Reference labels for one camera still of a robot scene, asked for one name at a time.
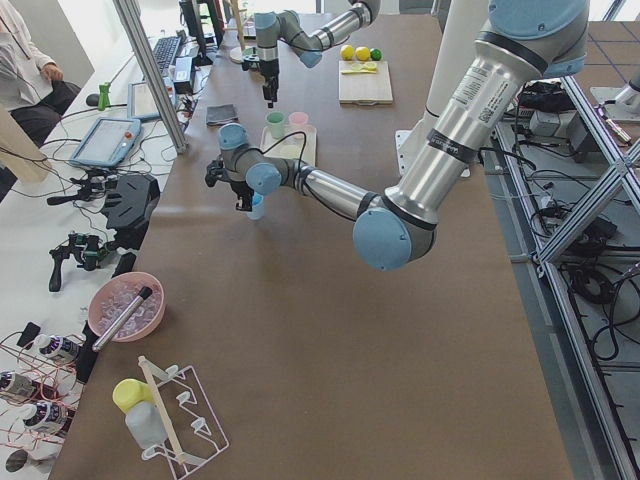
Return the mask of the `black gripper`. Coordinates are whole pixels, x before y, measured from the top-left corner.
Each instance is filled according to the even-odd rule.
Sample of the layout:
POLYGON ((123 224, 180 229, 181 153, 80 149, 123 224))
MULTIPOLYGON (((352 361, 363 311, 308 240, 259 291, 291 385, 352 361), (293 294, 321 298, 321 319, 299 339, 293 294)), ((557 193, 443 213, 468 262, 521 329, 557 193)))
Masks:
POLYGON ((279 56, 277 47, 253 47, 243 52, 243 71, 258 70, 265 81, 263 96, 268 108, 278 101, 279 56))
POLYGON ((250 187, 244 180, 232 179, 221 158, 212 160, 207 165, 204 181, 209 188, 213 188, 219 181, 228 183, 237 196, 236 209, 241 212, 253 211, 253 196, 250 195, 250 187))

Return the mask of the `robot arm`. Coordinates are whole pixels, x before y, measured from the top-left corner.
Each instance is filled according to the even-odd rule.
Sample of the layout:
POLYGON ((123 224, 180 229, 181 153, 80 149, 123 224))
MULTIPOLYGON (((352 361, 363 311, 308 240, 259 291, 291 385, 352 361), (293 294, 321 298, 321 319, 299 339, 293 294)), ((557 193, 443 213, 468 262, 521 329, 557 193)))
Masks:
POLYGON ((258 12, 254 15, 255 54, 263 77, 262 91, 268 108, 278 101, 278 42, 288 45, 307 68, 314 68, 322 53, 345 42, 349 35, 373 23, 380 11, 374 0, 350 1, 351 7, 312 33, 306 32, 299 15, 293 10, 258 12))
POLYGON ((237 209, 246 212, 255 195, 282 186, 312 196, 353 222, 355 249, 366 264, 382 271, 400 268, 432 248, 441 203, 519 89, 582 69, 588 17, 585 1, 488 2, 467 71, 434 126, 419 138, 408 170, 382 194, 302 160, 269 157, 237 123, 220 129, 221 153, 208 165, 205 181, 229 184, 237 209))

